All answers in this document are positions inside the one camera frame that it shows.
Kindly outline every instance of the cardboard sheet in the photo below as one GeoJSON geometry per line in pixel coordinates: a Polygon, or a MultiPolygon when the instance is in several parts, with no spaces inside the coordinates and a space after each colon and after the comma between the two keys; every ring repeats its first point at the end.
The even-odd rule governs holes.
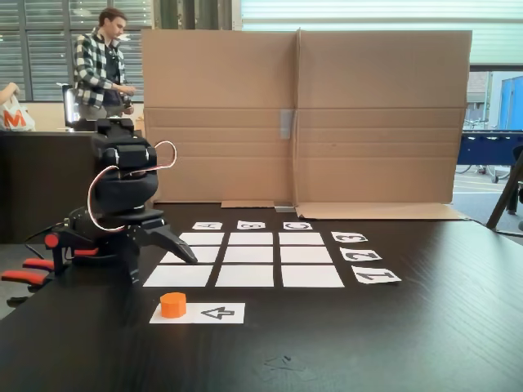
{"type": "Polygon", "coordinates": [[[296,207],[308,219],[461,220],[466,217],[439,203],[302,203],[296,207]]]}
{"type": "Polygon", "coordinates": [[[471,32],[143,34],[147,134],[180,155],[160,202],[458,219],[437,203],[452,197],[471,32]]]}
{"type": "Polygon", "coordinates": [[[297,205],[449,203],[470,40],[468,32],[303,31],[297,205]]]}

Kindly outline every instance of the paper sheet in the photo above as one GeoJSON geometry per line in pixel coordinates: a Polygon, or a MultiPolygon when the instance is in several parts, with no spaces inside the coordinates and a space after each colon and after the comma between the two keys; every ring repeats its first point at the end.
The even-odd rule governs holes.
{"type": "Polygon", "coordinates": [[[196,222],[193,230],[219,230],[221,226],[221,222],[196,222]]]}
{"type": "Polygon", "coordinates": [[[222,265],[216,287],[273,287],[272,265],[222,265]]]}
{"type": "Polygon", "coordinates": [[[182,233],[180,239],[187,245],[221,245],[223,233],[182,233]]]}
{"type": "Polygon", "coordinates": [[[238,220],[238,230],[254,230],[254,229],[265,229],[265,223],[263,222],[245,222],[238,220]]]}
{"type": "Polygon", "coordinates": [[[400,282],[392,271],[384,268],[363,268],[363,267],[352,267],[354,275],[358,282],[364,284],[372,283],[389,283],[389,282],[400,282]]]}
{"type": "Polygon", "coordinates": [[[343,258],[347,261],[372,261],[382,259],[375,251],[371,250],[345,249],[344,247],[340,247],[340,251],[342,251],[343,258]]]}
{"type": "Polygon", "coordinates": [[[284,222],[286,230],[312,230],[312,225],[306,222],[284,222]]]}
{"type": "Polygon", "coordinates": [[[159,265],[144,287],[205,287],[212,265],[159,265]]]}
{"type": "Polygon", "coordinates": [[[338,231],[331,232],[333,237],[339,243],[361,243],[368,241],[363,234],[358,233],[340,233],[338,231]]]}
{"type": "Polygon", "coordinates": [[[320,233],[279,233],[280,245],[324,245],[320,233]]]}
{"type": "Polygon", "coordinates": [[[228,247],[224,263],[272,263],[272,247],[228,247]]]}
{"type": "Polygon", "coordinates": [[[281,247],[279,249],[282,264],[332,263],[326,247],[281,247]]]}
{"type": "Polygon", "coordinates": [[[161,305],[154,310],[151,324],[243,324],[244,303],[187,303],[187,312],[178,318],[162,317],[161,305]]]}
{"type": "Polygon", "coordinates": [[[272,245],[272,233],[231,233],[229,245],[272,245]]]}
{"type": "Polygon", "coordinates": [[[334,265],[282,265],[284,287],[344,287],[334,265]]]}
{"type": "MultiPolygon", "coordinates": [[[[190,247],[198,259],[199,264],[214,263],[220,251],[220,247],[190,247]]],[[[167,254],[160,261],[160,264],[187,264],[180,257],[171,252],[167,254]]]]}

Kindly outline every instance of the red handle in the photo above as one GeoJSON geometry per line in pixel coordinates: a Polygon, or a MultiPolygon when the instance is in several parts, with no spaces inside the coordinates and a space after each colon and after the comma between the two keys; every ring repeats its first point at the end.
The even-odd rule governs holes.
{"type": "Polygon", "coordinates": [[[2,280],[7,282],[27,283],[42,286],[46,276],[27,271],[9,270],[2,274],[2,280]]]}
{"type": "Polygon", "coordinates": [[[36,270],[44,270],[47,272],[52,272],[55,270],[55,263],[51,260],[42,260],[42,259],[27,259],[22,265],[25,268],[32,268],[36,270]]]}

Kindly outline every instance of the arrow symbol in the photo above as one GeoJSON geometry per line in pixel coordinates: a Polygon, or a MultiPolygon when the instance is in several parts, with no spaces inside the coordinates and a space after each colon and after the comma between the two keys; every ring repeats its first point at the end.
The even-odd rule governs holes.
{"type": "Polygon", "coordinates": [[[234,316],[235,312],[233,310],[226,310],[225,306],[222,306],[220,308],[212,309],[212,310],[205,310],[202,312],[202,314],[212,317],[213,319],[221,320],[223,316],[234,316]]]}

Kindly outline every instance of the floor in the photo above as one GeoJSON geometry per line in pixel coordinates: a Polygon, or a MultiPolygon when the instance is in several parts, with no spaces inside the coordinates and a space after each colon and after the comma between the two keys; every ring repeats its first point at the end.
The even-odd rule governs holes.
{"type": "MultiPolygon", "coordinates": [[[[470,216],[472,219],[485,223],[490,216],[506,181],[493,184],[489,175],[481,175],[473,167],[464,174],[454,177],[454,197],[452,208],[470,216]]],[[[503,214],[498,229],[518,232],[518,224],[523,220],[523,206],[516,215],[503,214]]],[[[509,237],[523,245],[523,238],[509,237]]],[[[34,245],[37,251],[51,259],[51,253],[43,245],[34,245]]],[[[0,245],[0,273],[5,270],[18,270],[23,260],[31,257],[31,253],[21,245],[0,245]]],[[[12,308],[6,305],[7,298],[12,296],[30,296],[25,285],[20,283],[0,282],[0,319],[7,316],[12,308]]]]}

